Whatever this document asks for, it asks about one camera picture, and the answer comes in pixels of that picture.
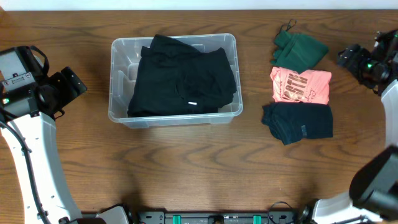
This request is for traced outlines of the dark green folded garment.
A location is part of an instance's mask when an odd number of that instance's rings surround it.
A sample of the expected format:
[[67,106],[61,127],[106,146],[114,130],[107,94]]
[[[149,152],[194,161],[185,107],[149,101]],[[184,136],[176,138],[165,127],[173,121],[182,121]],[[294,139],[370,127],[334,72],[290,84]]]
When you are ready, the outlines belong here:
[[275,35],[276,49],[272,54],[271,64],[303,73],[313,69],[329,52],[329,48],[310,35],[290,33],[289,30],[296,23],[295,19],[291,19],[288,23],[283,24]]

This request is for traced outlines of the pink printed t-shirt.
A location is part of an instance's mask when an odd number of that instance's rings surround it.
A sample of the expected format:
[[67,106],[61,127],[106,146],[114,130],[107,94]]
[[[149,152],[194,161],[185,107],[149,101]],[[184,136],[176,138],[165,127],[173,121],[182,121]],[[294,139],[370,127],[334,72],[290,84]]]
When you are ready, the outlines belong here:
[[302,73],[282,67],[273,67],[270,73],[275,102],[316,103],[329,102],[331,72],[306,70]]

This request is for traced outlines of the clear plastic storage container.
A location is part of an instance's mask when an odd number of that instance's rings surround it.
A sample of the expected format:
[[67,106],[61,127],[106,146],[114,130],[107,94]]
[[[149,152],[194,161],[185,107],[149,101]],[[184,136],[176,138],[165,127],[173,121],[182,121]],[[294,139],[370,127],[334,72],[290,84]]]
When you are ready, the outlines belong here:
[[230,104],[220,108],[217,113],[138,118],[128,117],[127,109],[134,94],[137,70],[141,59],[141,49],[143,47],[149,47],[152,39],[152,37],[118,38],[112,43],[108,107],[108,116],[111,121],[121,123],[131,129],[154,126],[226,124],[230,123],[234,117],[242,113],[243,99],[236,38],[233,34],[223,33],[180,35],[175,36],[174,39],[191,45],[203,53],[212,52],[220,47],[225,50],[237,88]]

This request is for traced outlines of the black mounting rail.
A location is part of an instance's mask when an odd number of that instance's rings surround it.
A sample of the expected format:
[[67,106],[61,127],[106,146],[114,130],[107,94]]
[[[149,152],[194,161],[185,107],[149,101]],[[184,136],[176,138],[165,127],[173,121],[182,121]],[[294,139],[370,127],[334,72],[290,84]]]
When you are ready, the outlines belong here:
[[294,224],[300,223],[297,213],[287,210],[266,213],[170,213],[161,211],[138,212],[124,210],[103,212],[92,217],[84,215],[80,223],[105,224]]

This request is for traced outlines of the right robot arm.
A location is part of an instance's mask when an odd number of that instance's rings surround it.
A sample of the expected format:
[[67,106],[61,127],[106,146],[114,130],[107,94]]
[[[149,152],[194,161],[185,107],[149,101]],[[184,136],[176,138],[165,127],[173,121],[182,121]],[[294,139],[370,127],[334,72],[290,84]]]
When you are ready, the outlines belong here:
[[320,199],[297,223],[378,223],[397,220],[397,31],[378,33],[372,51],[358,44],[339,53],[338,65],[380,96],[386,117],[386,148],[353,177],[349,190]]

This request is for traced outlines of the dark teal folded shirt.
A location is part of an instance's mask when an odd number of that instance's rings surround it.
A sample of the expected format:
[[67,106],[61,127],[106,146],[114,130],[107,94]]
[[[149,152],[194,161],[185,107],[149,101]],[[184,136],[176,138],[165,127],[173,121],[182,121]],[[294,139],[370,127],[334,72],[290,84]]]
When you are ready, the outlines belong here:
[[333,137],[333,115],[329,105],[316,103],[271,103],[264,105],[262,124],[283,145],[302,139]]

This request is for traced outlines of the black pants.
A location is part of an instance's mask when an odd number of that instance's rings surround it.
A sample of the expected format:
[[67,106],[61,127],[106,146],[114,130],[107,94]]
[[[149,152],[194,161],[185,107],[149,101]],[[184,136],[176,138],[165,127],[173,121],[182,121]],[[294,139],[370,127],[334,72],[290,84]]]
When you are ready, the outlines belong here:
[[141,49],[141,60],[127,115],[130,118],[215,113],[201,99],[190,99],[184,92],[183,76],[198,73],[189,63],[202,56],[196,48],[176,39],[155,35],[150,46]]

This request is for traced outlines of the black ribbed garment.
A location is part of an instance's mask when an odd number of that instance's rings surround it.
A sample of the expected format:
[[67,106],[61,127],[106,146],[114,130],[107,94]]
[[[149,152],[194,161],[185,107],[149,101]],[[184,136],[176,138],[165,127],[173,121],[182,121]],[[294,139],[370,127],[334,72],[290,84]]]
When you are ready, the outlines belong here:
[[191,113],[215,113],[232,102],[237,86],[223,48],[193,54],[179,65],[176,91]]

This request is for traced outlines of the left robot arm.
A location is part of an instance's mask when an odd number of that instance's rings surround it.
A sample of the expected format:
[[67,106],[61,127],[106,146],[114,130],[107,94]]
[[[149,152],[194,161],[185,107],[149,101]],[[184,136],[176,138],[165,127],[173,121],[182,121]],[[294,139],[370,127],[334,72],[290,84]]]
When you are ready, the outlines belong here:
[[32,75],[13,75],[2,96],[1,134],[12,153],[26,223],[131,223],[125,206],[84,214],[67,185],[56,143],[54,114],[86,91],[68,68],[39,85]]

